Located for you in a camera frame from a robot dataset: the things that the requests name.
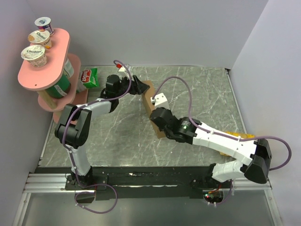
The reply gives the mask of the brown cardboard paper box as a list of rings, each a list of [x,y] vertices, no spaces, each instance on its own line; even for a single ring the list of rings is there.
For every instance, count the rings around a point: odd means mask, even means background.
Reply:
[[[164,138],[165,137],[164,132],[160,131],[159,128],[150,120],[150,115],[151,115],[152,111],[154,110],[154,105],[151,103],[151,97],[155,93],[155,88],[150,80],[143,81],[143,83],[145,83],[146,85],[149,86],[149,88],[145,92],[142,93],[142,102],[143,102],[143,106],[146,110],[147,117],[153,127],[153,130],[154,130],[157,138],[158,139]]]

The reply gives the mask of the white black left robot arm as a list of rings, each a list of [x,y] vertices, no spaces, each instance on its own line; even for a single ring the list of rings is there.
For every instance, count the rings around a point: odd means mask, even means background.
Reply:
[[[66,149],[71,161],[71,179],[82,189],[94,183],[93,169],[87,159],[84,144],[87,141],[91,121],[100,115],[113,112],[124,95],[142,95],[150,86],[138,79],[113,74],[107,77],[105,88],[96,100],[82,104],[67,104],[55,129],[55,137]]]

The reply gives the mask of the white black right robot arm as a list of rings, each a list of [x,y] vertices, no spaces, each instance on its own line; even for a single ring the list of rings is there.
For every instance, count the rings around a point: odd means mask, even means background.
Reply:
[[[210,166],[206,184],[215,188],[230,179],[246,178],[265,184],[271,162],[271,150],[266,139],[246,140],[215,130],[188,117],[177,119],[169,109],[159,107],[152,111],[150,120],[168,139],[179,143],[204,146],[234,158],[234,161]]]

